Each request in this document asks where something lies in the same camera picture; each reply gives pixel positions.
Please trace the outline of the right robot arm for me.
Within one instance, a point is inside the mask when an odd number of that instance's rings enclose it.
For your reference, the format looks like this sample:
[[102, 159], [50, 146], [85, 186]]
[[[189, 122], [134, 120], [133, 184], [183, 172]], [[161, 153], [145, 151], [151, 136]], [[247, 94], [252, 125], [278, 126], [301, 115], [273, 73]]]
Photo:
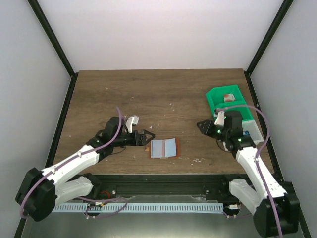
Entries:
[[229, 182], [230, 193], [253, 215], [255, 228], [263, 238], [296, 233], [300, 202], [273, 177], [262, 161], [259, 149], [242, 127], [239, 111], [219, 111], [216, 120], [197, 123], [200, 132], [224, 144], [243, 167], [251, 185], [244, 179]]

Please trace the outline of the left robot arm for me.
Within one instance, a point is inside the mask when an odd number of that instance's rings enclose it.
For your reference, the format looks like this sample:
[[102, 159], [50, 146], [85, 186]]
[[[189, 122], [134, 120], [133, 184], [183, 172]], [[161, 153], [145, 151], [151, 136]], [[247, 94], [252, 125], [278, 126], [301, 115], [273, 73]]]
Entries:
[[138, 116], [127, 119], [111, 117], [105, 128], [73, 155], [42, 170], [30, 169], [15, 197], [20, 206], [20, 216], [41, 221], [61, 203], [74, 198], [88, 200], [88, 196], [97, 196], [101, 187], [97, 178], [92, 174], [77, 179], [74, 176], [111, 155], [115, 147], [145, 146], [153, 140], [155, 134], [133, 129], [138, 120]]

